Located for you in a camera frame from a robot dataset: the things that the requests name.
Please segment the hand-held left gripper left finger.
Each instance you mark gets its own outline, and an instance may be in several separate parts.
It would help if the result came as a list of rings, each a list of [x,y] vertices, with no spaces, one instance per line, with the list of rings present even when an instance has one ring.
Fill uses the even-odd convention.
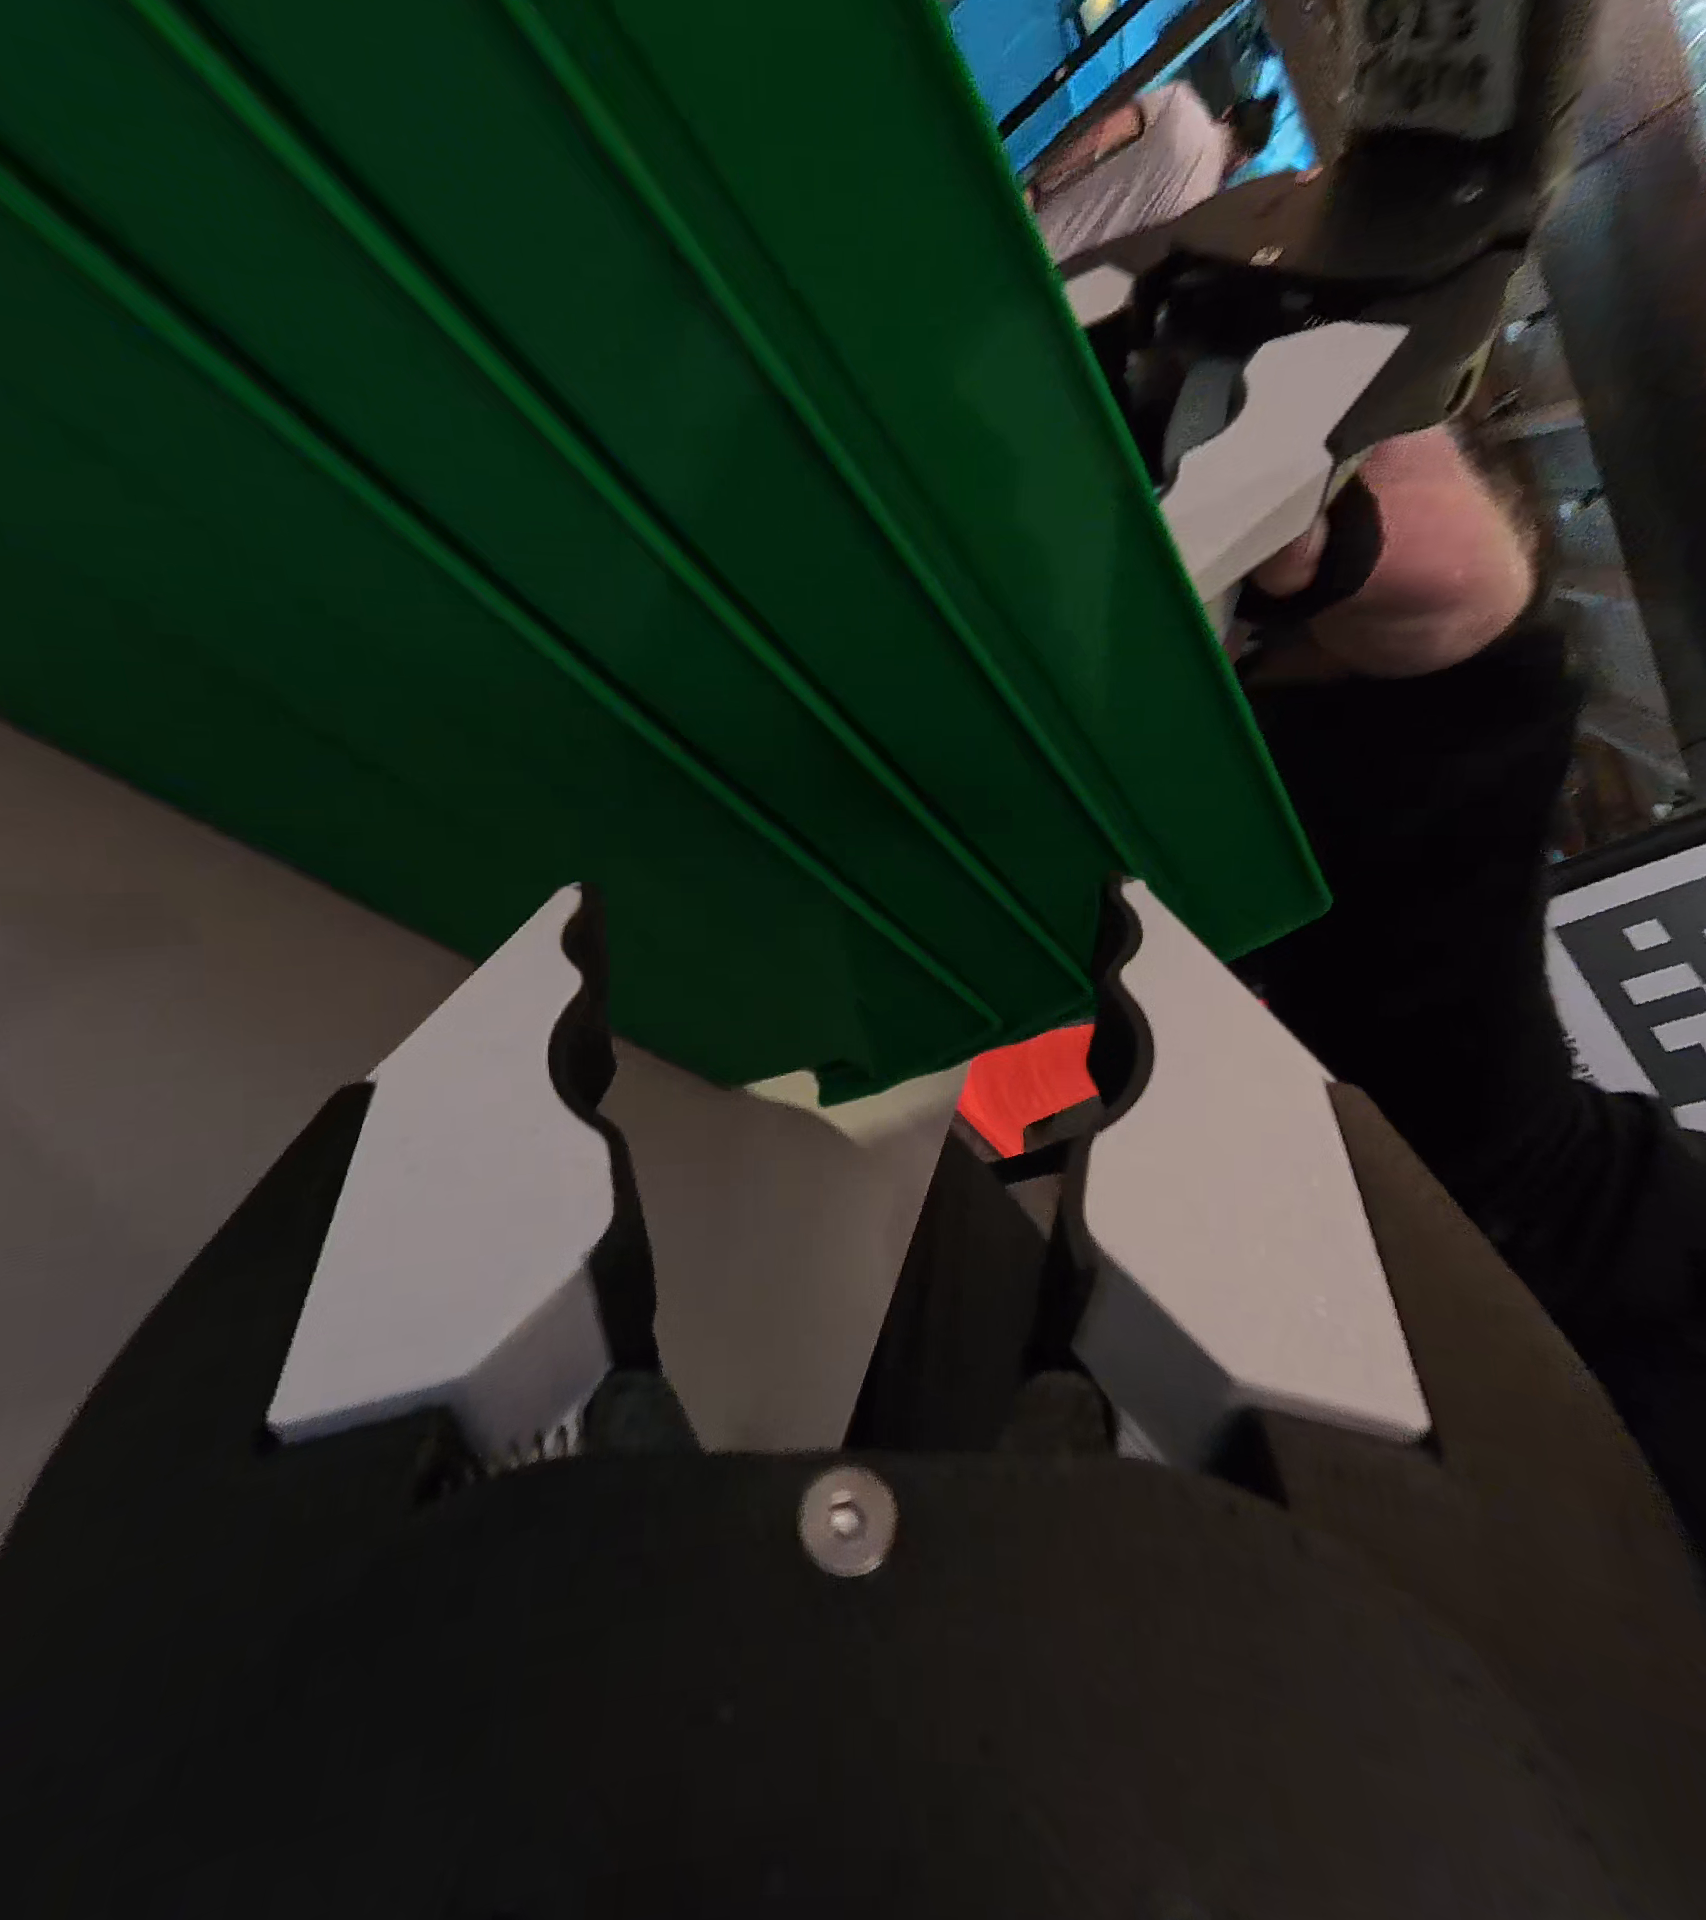
[[[604,904],[567,882],[370,1072],[277,1439],[443,1411],[473,1452],[549,1452],[606,1374],[658,1365],[606,985]]]

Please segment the stack of nested green bins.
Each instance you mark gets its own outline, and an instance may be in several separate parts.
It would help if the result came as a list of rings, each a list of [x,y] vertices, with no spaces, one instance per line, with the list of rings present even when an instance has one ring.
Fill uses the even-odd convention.
[[[722,1086],[1328,906],[935,3],[0,3],[0,717]]]

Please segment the person's right hand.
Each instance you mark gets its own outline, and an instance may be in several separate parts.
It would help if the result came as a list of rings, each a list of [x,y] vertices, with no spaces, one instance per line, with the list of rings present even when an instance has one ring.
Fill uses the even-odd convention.
[[[1303,627],[1262,635],[1248,679],[1411,679],[1455,668],[1514,626],[1538,587],[1516,523],[1453,423],[1377,444],[1366,485],[1382,544],[1369,581]]]

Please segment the orange traffic cone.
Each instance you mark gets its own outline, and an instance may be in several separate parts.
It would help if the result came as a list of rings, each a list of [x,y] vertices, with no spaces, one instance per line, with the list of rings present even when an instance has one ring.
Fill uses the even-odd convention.
[[[967,1067],[957,1116],[1001,1159],[1026,1150],[1035,1125],[1099,1100],[1094,1024],[1074,1021],[990,1048]]]

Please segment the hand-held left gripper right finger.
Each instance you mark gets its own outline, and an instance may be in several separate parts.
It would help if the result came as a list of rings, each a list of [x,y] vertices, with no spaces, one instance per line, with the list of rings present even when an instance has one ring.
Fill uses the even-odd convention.
[[[1094,983],[1054,1249],[1118,1452],[1203,1467],[1248,1413],[1425,1441],[1328,1072],[1141,878],[1107,887]]]

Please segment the framed marker tag board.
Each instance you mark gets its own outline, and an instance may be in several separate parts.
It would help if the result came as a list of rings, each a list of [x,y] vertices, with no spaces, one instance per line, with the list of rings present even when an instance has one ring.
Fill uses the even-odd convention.
[[[1587,1078],[1706,1136],[1706,809],[1560,865],[1545,956]]]

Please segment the person's right forearm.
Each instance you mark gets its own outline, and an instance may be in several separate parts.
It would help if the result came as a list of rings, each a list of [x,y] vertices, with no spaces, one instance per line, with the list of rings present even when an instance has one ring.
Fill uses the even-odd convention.
[[[1395,679],[1295,638],[1243,684],[1331,890],[1256,956],[1273,1011],[1490,1235],[1706,1206],[1706,1137],[1582,1080],[1552,1004],[1547,844],[1582,694],[1560,630],[1524,618]]]

